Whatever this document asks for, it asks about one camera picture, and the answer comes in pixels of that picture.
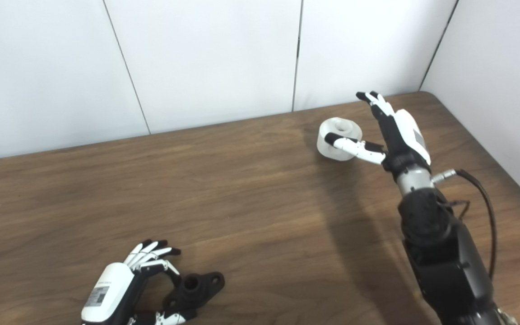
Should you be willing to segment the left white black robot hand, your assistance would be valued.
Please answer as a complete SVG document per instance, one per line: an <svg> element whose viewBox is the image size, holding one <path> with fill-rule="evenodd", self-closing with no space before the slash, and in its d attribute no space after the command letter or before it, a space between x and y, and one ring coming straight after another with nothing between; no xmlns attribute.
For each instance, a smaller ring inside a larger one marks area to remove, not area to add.
<svg viewBox="0 0 520 325"><path fill-rule="evenodd" d="M196 318L195 311L167 314L138 312L136 306L151 276L168 275L177 287L180 272L166 259L180 255L166 240L147 239L132 249L122 262L109 264L96 282L81 311L83 325L179 325Z"/></svg>

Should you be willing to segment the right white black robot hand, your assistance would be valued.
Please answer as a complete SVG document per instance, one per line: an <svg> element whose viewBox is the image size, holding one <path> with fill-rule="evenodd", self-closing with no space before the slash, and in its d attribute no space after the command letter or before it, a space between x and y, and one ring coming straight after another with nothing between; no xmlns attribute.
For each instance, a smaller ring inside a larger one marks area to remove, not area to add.
<svg viewBox="0 0 520 325"><path fill-rule="evenodd" d="M394 110L378 92L359 91L356 97L370 106L384 145L349 138L336 132L328 132L324 142L353 157L381 165L394 178L411 168L431 172L431 156L415 118L405 109Z"/></svg>

